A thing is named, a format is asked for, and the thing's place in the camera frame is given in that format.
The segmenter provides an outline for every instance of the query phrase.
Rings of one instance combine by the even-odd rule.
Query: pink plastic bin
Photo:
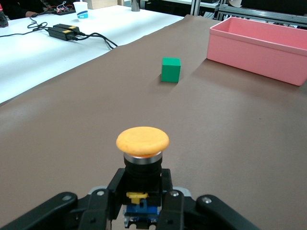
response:
[[[307,30],[230,17],[210,28],[207,58],[302,85],[307,79]]]

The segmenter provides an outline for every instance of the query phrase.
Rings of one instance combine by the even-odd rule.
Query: paper cup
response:
[[[80,22],[88,18],[87,2],[76,1],[73,3],[73,5],[75,7],[77,17]]]

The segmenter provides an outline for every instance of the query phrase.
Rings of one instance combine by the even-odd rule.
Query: wire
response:
[[[30,19],[32,20],[31,24],[29,24],[27,26],[28,29],[32,29],[32,31],[24,33],[24,34],[9,34],[9,35],[3,35],[0,37],[9,37],[9,36],[14,36],[14,35],[27,35],[36,31],[40,31],[40,30],[46,30],[49,28],[47,27],[48,23],[47,22],[43,22],[41,24],[38,24],[37,21],[35,21],[33,18],[30,17]]]
[[[107,37],[105,37],[105,36],[103,36],[102,34],[99,34],[99,33],[92,33],[92,34],[89,34],[89,35],[87,35],[87,34],[80,34],[81,36],[85,36],[85,37],[83,37],[83,38],[78,38],[78,37],[76,37],[76,40],[77,41],[82,41],[82,40],[85,40],[85,39],[87,39],[87,38],[89,38],[89,37],[100,37],[100,38],[103,38],[104,39],[104,41],[105,41],[105,43],[107,44],[107,46],[110,48],[110,49],[114,49],[115,47],[118,47],[118,45],[116,45],[114,42],[112,42],[110,39],[108,39]]]
[[[41,13],[35,13],[31,16],[31,18],[36,18],[37,16],[45,15],[45,14],[51,14],[54,12],[54,9],[52,9],[52,6],[47,8],[44,12]]]
[[[72,10],[72,9],[73,9],[73,5],[67,5],[66,7],[67,7],[67,8],[69,8],[69,7],[70,7],[70,8],[69,8],[70,10]]]
[[[71,10],[71,8],[68,8],[67,6],[65,6],[66,1],[64,1],[62,4],[57,6],[57,11],[69,11]]]
[[[211,18],[214,13],[208,14],[206,18]]]
[[[51,10],[51,9],[55,9],[57,6],[50,6],[48,8],[46,8],[46,10]]]

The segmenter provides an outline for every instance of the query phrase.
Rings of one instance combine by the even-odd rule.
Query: screw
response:
[[[98,191],[96,194],[97,194],[98,196],[102,196],[102,195],[105,194],[105,192],[104,192],[104,191]]]
[[[179,196],[179,193],[177,191],[171,191],[170,192],[171,196]]]
[[[66,195],[62,198],[62,200],[70,200],[71,199],[71,196],[70,195]]]
[[[209,204],[212,202],[212,200],[206,196],[202,199],[202,201],[205,202],[206,204]]]

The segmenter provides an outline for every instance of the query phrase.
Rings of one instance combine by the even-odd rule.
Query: yellow clip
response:
[[[139,205],[141,199],[146,199],[148,196],[148,193],[133,193],[133,192],[127,192],[126,196],[131,199],[131,203]]]

